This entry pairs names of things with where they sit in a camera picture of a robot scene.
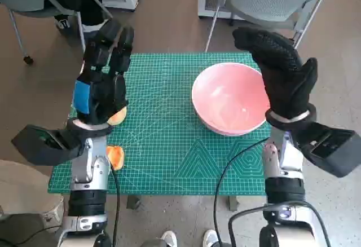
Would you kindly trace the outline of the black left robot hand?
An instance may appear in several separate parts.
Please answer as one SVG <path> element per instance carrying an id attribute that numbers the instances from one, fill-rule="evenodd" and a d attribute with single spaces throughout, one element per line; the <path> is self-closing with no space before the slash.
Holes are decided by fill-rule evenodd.
<path id="1" fill-rule="evenodd" d="M 130 66 L 133 38 L 132 27 L 112 19 L 87 40 L 73 93 L 73 107 L 83 123 L 104 124 L 127 106 L 124 73 Z"/>

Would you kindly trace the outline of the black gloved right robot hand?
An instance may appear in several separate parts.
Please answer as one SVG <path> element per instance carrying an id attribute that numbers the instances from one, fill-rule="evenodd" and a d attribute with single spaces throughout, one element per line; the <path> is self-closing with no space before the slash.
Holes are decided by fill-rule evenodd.
<path id="1" fill-rule="evenodd" d="M 251 53 L 261 70 L 271 111 L 291 120 L 307 111 L 318 78 L 318 61 L 301 60 L 291 41 L 258 28 L 239 27 L 232 32 L 235 47 Z"/>

